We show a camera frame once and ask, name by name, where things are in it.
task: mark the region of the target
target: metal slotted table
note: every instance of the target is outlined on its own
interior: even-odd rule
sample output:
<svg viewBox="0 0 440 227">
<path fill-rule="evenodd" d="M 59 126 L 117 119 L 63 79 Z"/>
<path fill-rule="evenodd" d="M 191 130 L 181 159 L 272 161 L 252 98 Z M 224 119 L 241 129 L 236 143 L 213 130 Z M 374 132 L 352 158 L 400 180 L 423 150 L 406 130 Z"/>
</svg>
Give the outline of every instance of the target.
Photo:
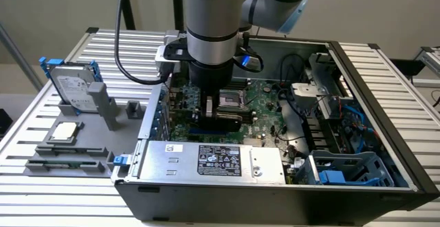
<svg viewBox="0 0 440 227">
<path fill-rule="evenodd" d="M 157 76 L 154 57 L 164 36 L 162 32 L 121 33 L 121 61 L 140 78 L 153 79 Z M 380 50 L 371 49 L 367 44 L 342 43 L 342 46 L 440 188 L 440 127 L 435 113 L 427 111 L 419 92 L 406 84 Z M 117 102 L 136 99 L 148 105 L 152 87 L 132 82 L 122 75 L 114 63 L 113 49 L 114 31 L 101 29 L 98 33 L 84 36 L 66 60 L 96 60 L 109 95 L 116 97 Z M 185 226 L 185 223 L 138 221 L 110 179 L 22 176 L 27 159 L 33 157 L 61 113 L 57 107 L 59 100 L 49 83 L 0 143 L 0 226 Z M 391 212 L 367 226 L 440 226 L 440 201 L 435 200 L 413 212 Z"/>
</svg>

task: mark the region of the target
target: metal pole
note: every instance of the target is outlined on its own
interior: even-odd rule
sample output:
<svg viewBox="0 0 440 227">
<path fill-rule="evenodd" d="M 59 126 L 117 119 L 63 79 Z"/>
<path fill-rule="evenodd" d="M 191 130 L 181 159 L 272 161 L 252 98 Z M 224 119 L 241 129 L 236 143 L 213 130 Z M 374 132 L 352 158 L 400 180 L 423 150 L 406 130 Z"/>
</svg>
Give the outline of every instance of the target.
<svg viewBox="0 0 440 227">
<path fill-rule="evenodd" d="M 137 27 L 136 27 L 136 20 L 134 20 L 134 17 L 133 17 L 130 0 L 124 0 L 122 8 L 124 8 L 126 28 L 128 28 L 128 30 L 136 30 Z"/>
<path fill-rule="evenodd" d="M 176 30 L 184 31 L 184 0 L 173 0 L 174 7 L 174 27 Z"/>
<path fill-rule="evenodd" d="M 17 47 L 11 37 L 9 36 L 9 33 L 0 23 L 0 40 L 3 42 L 3 44 L 6 45 L 6 48 L 9 50 L 9 52 L 11 53 L 17 63 L 19 64 L 27 78 L 30 79 L 35 89 L 38 91 L 42 90 L 43 88 L 43 82 L 38 76 L 38 74 L 35 73 L 33 67 L 30 66 L 26 58 L 23 57 L 19 48 Z"/>
</svg>

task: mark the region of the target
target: gray wall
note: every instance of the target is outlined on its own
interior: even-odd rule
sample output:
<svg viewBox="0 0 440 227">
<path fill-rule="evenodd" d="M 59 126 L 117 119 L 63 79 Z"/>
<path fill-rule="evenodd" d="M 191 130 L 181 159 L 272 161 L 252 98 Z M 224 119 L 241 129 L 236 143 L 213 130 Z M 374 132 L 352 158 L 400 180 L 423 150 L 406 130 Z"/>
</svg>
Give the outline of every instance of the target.
<svg viewBox="0 0 440 227">
<path fill-rule="evenodd" d="M 140 29 L 174 27 L 173 0 L 132 0 Z M 413 58 L 440 45 L 440 0 L 310 0 L 291 37 L 378 43 Z M 0 21 L 26 56 L 66 57 L 90 26 L 113 28 L 117 0 L 0 0 Z M 265 30 L 260 34 L 275 36 Z M 0 45 L 0 63 L 15 63 Z"/>
</svg>

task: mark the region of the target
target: circuit board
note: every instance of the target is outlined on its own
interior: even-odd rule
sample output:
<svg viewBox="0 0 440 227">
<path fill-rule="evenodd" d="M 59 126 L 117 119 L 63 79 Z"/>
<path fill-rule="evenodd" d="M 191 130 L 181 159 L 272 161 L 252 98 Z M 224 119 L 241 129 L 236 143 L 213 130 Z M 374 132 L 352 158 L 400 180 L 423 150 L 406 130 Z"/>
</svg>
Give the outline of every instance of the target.
<svg viewBox="0 0 440 227">
<path fill-rule="evenodd" d="M 243 95 L 241 110 L 253 113 L 252 123 L 244 123 L 239 132 L 200 134 L 192 132 L 199 128 L 196 121 L 192 121 L 192 114 L 200 107 L 200 89 L 191 83 L 180 87 L 181 94 L 176 97 L 172 106 L 172 141 L 205 142 L 225 144 L 251 144 L 255 146 L 280 147 L 285 144 L 276 144 L 276 137 L 272 130 L 284 126 L 281 107 L 279 107 L 279 88 L 273 89 L 275 83 L 265 80 L 251 80 L 243 91 L 227 90 L 225 94 L 237 93 Z"/>
</svg>

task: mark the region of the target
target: white wall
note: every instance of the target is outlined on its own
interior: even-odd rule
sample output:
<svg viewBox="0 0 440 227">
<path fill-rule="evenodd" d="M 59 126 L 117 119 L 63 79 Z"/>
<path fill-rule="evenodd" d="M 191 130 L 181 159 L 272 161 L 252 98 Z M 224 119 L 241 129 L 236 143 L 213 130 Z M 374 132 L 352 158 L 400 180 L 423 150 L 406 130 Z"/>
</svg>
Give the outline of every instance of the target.
<svg viewBox="0 0 440 227">
<path fill-rule="evenodd" d="M 173 29 L 173 0 L 132 0 L 140 29 Z M 291 37 L 378 43 L 413 58 L 440 45 L 440 0 L 310 0 Z M 66 57 L 90 26 L 113 28 L 117 0 L 0 0 L 0 21 L 25 57 Z M 261 30 L 260 34 L 275 35 Z M 0 62 L 15 63 L 0 45 Z"/>
</svg>

